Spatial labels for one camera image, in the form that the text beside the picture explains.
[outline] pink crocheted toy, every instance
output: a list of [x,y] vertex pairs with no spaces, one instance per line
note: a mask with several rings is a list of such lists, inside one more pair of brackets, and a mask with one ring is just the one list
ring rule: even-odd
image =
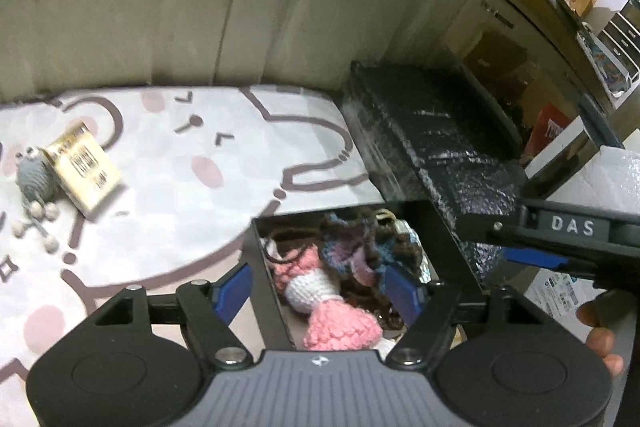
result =
[[[274,250],[270,255],[282,259]],[[298,256],[299,253],[300,250],[291,250],[284,257],[284,261],[293,259],[291,263],[273,265],[273,280],[293,309],[310,314],[309,329],[303,339],[306,349],[343,351],[372,347],[384,357],[393,342],[383,339],[382,328],[372,314],[343,301],[340,283],[322,265],[318,247],[311,245],[302,255]]]

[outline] pink circle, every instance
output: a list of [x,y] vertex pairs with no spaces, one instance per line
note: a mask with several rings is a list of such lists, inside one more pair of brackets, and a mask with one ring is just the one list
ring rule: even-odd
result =
[[4,163],[2,164],[2,174],[5,176],[11,176],[15,173],[15,168],[18,165],[18,160],[15,155],[21,152],[24,154],[24,145],[14,143],[11,145],[4,154]]
[[24,324],[24,342],[36,355],[53,346],[65,332],[65,315],[59,308],[44,305],[34,311]]
[[67,125],[66,128],[70,129],[79,123],[84,123],[89,132],[94,135],[94,138],[98,136],[98,124],[90,116],[81,116],[79,118],[76,118],[69,122],[69,125]]
[[225,184],[222,172],[213,160],[204,156],[194,156],[191,159],[191,170],[209,188],[220,188]]
[[140,99],[142,100],[142,105],[149,112],[164,111],[164,98],[160,92],[143,90],[140,92]]

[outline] cardboard box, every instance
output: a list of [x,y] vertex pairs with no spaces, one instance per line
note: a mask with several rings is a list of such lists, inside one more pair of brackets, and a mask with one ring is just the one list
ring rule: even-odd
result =
[[287,227],[316,229],[328,212],[335,212],[342,219],[354,219],[358,211],[363,208],[372,210],[388,208],[396,214],[398,219],[405,219],[418,234],[438,277],[458,284],[463,291],[463,298],[481,296],[481,285],[431,201],[386,202],[259,217],[252,220],[244,236],[240,261],[248,263],[253,272],[251,302],[266,349],[296,349],[295,335],[292,335],[292,331],[300,331],[300,328],[304,328],[305,325],[297,320],[293,312],[287,311],[282,306],[273,285],[270,268],[266,263],[262,239],[267,238],[275,229]]

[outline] gray crocheted toy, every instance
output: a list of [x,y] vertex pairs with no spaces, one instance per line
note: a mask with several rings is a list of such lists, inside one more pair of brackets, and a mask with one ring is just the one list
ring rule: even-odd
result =
[[26,153],[26,155],[21,153],[16,155],[18,165],[15,183],[20,188],[22,206],[31,216],[31,221],[29,223],[15,221],[12,232],[19,238],[28,228],[35,227],[42,234],[45,249],[52,253],[58,249],[58,240],[49,235],[37,220],[43,217],[47,217],[50,221],[58,219],[60,210],[54,200],[60,193],[60,186],[42,152],[29,147]]

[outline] red package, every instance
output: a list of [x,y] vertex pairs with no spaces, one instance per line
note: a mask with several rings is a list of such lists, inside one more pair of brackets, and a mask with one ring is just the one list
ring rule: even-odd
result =
[[571,123],[562,111],[549,103],[542,108],[538,121],[533,127],[527,146],[524,148],[522,159],[525,161],[535,158],[542,150],[558,137]]

